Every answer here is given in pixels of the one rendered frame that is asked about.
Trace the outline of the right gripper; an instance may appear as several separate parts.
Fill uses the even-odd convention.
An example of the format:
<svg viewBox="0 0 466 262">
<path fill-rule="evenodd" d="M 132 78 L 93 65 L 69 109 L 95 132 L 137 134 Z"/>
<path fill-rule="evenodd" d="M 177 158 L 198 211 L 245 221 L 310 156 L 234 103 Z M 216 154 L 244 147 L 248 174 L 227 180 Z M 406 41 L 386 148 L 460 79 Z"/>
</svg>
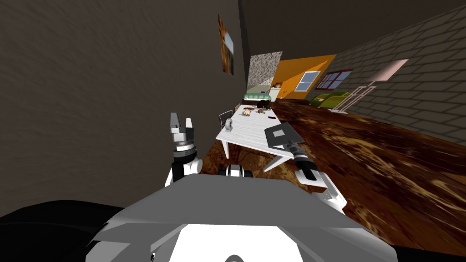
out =
<svg viewBox="0 0 466 262">
<path fill-rule="evenodd" d="M 294 143 L 303 143 L 304 139 L 297 131 L 288 123 L 280 123 L 264 130 L 269 148 L 278 149 L 278 146 L 288 148 L 290 141 Z"/>
</svg>

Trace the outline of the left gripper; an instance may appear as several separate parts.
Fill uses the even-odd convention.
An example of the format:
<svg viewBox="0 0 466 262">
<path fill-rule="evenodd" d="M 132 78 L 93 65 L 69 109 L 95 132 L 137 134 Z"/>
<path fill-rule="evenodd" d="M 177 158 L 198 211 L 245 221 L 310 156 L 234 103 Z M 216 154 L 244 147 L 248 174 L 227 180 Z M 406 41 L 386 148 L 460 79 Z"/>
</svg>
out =
<svg viewBox="0 0 466 262">
<path fill-rule="evenodd" d="M 179 115 L 170 113 L 170 132 L 176 146 L 185 146 L 194 143 L 194 128 L 190 117 L 186 118 L 185 127 L 181 127 Z"/>
</svg>

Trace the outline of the white table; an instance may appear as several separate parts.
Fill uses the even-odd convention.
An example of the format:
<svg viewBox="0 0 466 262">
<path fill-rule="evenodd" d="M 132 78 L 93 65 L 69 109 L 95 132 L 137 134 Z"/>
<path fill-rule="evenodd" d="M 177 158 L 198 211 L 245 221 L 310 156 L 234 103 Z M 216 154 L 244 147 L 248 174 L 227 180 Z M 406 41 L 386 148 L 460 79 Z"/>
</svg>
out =
<svg viewBox="0 0 466 262">
<path fill-rule="evenodd" d="M 264 130 L 280 124 L 273 110 L 266 111 L 265 114 L 251 112 L 250 116 L 243 116 L 242 112 L 246 107 L 248 106 L 241 105 L 231 117 L 233 120 L 233 129 L 231 132 L 227 132 L 223 128 L 216 136 L 216 139 L 222 143 L 226 157 L 229 158 L 229 144 L 275 155 L 273 160 L 263 169 L 264 172 L 270 171 L 276 166 L 292 159 L 294 157 L 292 153 L 268 147 Z M 276 119 L 269 119 L 268 116 L 276 117 Z"/>
</svg>

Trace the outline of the dark chair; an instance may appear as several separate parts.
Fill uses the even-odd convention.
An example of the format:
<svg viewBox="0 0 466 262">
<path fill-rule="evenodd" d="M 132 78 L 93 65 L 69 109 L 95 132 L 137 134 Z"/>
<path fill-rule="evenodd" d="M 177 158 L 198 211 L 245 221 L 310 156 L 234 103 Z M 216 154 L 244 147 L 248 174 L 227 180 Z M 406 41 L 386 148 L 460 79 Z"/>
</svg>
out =
<svg viewBox="0 0 466 262">
<path fill-rule="evenodd" d="M 229 110 L 225 113 L 219 115 L 220 128 L 223 129 L 226 125 L 227 119 L 230 119 L 233 116 L 234 111 Z"/>
</svg>

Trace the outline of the white nightstand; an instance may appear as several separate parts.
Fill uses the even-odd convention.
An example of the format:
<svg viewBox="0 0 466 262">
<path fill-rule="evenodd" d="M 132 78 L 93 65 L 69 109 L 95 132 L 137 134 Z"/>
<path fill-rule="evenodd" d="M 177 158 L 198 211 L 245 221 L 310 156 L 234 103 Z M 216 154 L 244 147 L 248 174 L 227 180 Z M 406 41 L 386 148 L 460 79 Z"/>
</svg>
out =
<svg viewBox="0 0 466 262">
<path fill-rule="evenodd" d="M 270 96 L 271 102 L 274 102 L 277 99 L 277 96 L 281 92 L 282 84 L 283 84 L 282 82 L 274 83 L 274 85 L 272 85 L 272 87 L 269 89 L 268 95 Z"/>
</svg>

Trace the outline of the green bed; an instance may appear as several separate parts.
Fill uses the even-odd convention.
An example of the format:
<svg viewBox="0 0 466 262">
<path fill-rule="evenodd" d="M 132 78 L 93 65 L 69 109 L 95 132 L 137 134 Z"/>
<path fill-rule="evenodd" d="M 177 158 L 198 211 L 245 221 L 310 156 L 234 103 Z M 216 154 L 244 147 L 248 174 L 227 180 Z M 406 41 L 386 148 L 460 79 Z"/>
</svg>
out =
<svg viewBox="0 0 466 262">
<path fill-rule="evenodd" d="M 269 85 L 256 85 L 248 86 L 246 94 L 243 96 L 245 101 L 260 101 L 267 100 L 272 101 L 272 97 L 269 94 Z"/>
</svg>

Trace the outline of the green sofa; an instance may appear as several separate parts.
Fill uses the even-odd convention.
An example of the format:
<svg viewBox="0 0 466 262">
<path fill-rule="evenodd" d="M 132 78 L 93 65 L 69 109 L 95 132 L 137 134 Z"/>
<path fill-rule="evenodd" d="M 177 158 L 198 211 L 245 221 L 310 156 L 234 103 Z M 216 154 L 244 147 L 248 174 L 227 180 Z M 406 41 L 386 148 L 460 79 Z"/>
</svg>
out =
<svg viewBox="0 0 466 262">
<path fill-rule="evenodd" d="M 330 108 L 333 109 L 341 101 L 343 101 L 350 93 L 349 92 L 333 92 L 331 94 L 321 94 L 316 96 L 311 102 L 310 105 L 320 108 Z"/>
</svg>

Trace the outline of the white-framed window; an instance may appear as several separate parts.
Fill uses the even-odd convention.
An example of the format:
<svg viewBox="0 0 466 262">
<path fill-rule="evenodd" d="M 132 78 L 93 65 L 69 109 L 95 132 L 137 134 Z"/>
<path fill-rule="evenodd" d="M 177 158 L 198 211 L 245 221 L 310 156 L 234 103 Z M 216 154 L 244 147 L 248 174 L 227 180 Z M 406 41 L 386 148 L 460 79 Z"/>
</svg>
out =
<svg viewBox="0 0 466 262">
<path fill-rule="evenodd" d="M 306 71 L 299 80 L 294 92 L 306 92 L 319 76 L 320 71 Z"/>
</svg>

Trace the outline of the red-framed window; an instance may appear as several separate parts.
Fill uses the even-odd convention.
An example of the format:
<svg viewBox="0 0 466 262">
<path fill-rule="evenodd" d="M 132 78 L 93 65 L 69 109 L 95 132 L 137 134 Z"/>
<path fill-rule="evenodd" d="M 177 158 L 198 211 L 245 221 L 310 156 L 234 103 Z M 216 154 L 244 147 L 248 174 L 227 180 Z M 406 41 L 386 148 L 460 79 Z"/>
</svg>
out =
<svg viewBox="0 0 466 262">
<path fill-rule="evenodd" d="M 325 77 L 316 86 L 316 90 L 334 90 L 336 89 L 352 72 L 352 69 L 333 71 Z"/>
</svg>

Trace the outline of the white floor lamp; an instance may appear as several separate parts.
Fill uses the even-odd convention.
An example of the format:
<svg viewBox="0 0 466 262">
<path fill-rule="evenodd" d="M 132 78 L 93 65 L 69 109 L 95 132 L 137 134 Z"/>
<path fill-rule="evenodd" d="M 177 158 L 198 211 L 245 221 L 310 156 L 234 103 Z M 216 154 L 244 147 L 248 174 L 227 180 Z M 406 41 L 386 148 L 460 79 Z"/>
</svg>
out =
<svg viewBox="0 0 466 262">
<path fill-rule="evenodd" d="M 375 82 L 388 81 L 408 60 L 409 59 L 402 59 L 390 62 L 384 68 L 377 71 L 375 74 L 365 80 L 370 82 L 368 85 L 357 87 L 337 106 L 335 106 L 333 109 L 329 109 L 329 111 L 334 113 L 347 114 L 347 109 L 349 109 L 353 104 L 358 102 L 360 99 L 376 88 L 376 86 L 374 86 Z"/>
</svg>

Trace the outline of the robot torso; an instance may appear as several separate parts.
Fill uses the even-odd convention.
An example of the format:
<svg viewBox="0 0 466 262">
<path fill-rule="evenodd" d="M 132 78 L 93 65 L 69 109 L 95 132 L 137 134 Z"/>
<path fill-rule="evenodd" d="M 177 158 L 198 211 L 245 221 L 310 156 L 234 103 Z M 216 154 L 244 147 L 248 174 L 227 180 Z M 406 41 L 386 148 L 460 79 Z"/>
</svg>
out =
<svg viewBox="0 0 466 262">
<path fill-rule="evenodd" d="M 85 262 L 398 262 L 347 217 L 327 174 L 300 182 L 190 174 L 124 208 L 94 237 Z"/>
</svg>

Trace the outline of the orange picture on wall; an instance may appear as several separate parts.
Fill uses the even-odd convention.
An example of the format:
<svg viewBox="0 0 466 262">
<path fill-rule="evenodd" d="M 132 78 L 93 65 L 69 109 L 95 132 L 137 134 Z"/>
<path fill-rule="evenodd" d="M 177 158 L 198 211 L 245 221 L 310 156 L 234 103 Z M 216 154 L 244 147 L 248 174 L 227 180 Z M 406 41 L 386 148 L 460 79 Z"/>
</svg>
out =
<svg viewBox="0 0 466 262">
<path fill-rule="evenodd" d="M 222 69 L 223 72 L 234 75 L 234 65 L 233 65 L 233 41 L 226 30 L 226 27 L 218 15 L 218 25 L 219 25 L 219 35 L 220 35 L 220 48 L 221 48 L 221 58 L 222 58 Z"/>
</svg>

